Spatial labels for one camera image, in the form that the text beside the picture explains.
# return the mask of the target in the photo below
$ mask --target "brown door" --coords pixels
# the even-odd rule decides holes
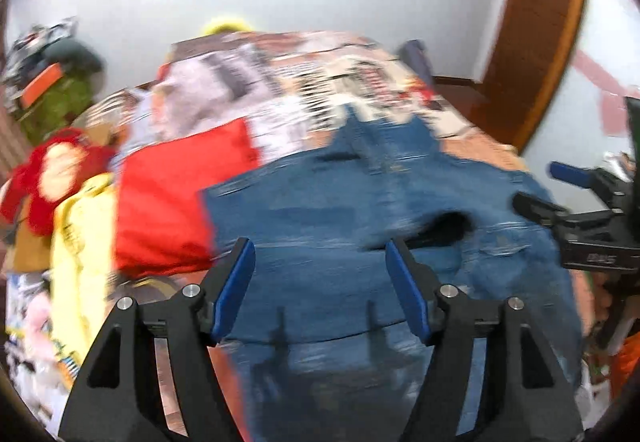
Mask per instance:
[[[522,149],[542,119],[574,44],[584,0],[508,0],[470,119]]]

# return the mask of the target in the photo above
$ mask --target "yellow fuzzy object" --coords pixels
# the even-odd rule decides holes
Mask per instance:
[[[250,24],[240,18],[223,17],[211,20],[203,29],[203,36],[219,34],[221,32],[253,32]]]

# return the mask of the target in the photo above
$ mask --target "red cloth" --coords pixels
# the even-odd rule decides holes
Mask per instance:
[[[243,119],[129,155],[118,195],[116,268],[132,278],[210,268],[214,235],[199,192],[257,167]]]
[[[50,147],[68,143],[84,150],[86,155],[78,165],[78,172],[65,194],[55,201],[48,200],[40,193],[40,178],[45,169],[44,158]],[[27,215],[27,224],[31,231],[40,236],[53,233],[53,213],[69,196],[78,192],[82,183],[89,178],[104,173],[115,150],[111,147],[92,145],[84,131],[64,128],[56,132],[49,140],[37,146],[27,161],[15,168],[7,193],[0,205],[0,215],[13,223],[19,204],[23,198],[31,195],[31,205]]]

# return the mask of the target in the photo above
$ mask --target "metal bolt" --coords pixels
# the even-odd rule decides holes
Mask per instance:
[[[196,297],[200,293],[199,285],[191,283],[182,289],[182,294],[187,297]]]
[[[444,296],[444,297],[455,297],[458,295],[458,289],[456,287],[454,287],[453,285],[442,285],[440,287],[440,293]]]
[[[126,310],[127,308],[130,308],[132,304],[133,304],[133,300],[129,296],[125,296],[118,299],[116,306],[120,310]]]
[[[507,304],[514,310],[522,310],[524,308],[524,301],[519,297],[510,297],[507,300]]]

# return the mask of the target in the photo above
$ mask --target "denim jacket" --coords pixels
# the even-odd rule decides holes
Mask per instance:
[[[402,237],[442,283],[474,298],[522,298],[574,380],[581,333],[570,276],[558,264],[549,231],[513,212],[516,191],[549,198],[526,173],[442,153],[418,118],[365,123],[351,108],[330,146],[209,187],[204,199],[217,252],[239,236],[256,246],[255,273],[231,332],[242,342],[236,358],[252,368],[260,363],[256,353],[273,350],[275,357],[284,343],[298,346],[281,359],[290,367],[293,359],[300,362],[293,355],[300,346],[317,350],[346,338],[361,338],[364,346],[376,329],[400,336],[396,348],[414,346],[408,329],[397,326],[404,316],[384,261],[385,242]],[[427,352],[419,353],[426,365]],[[328,356],[329,366],[349,365],[345,351]],[[373,363],[364,358],[360,364],[370,369]],[[246,378],[254,392],[255,374]],[[479,393],[479,386],[468,394]],[[399,420],[392,424],[402,429]]]

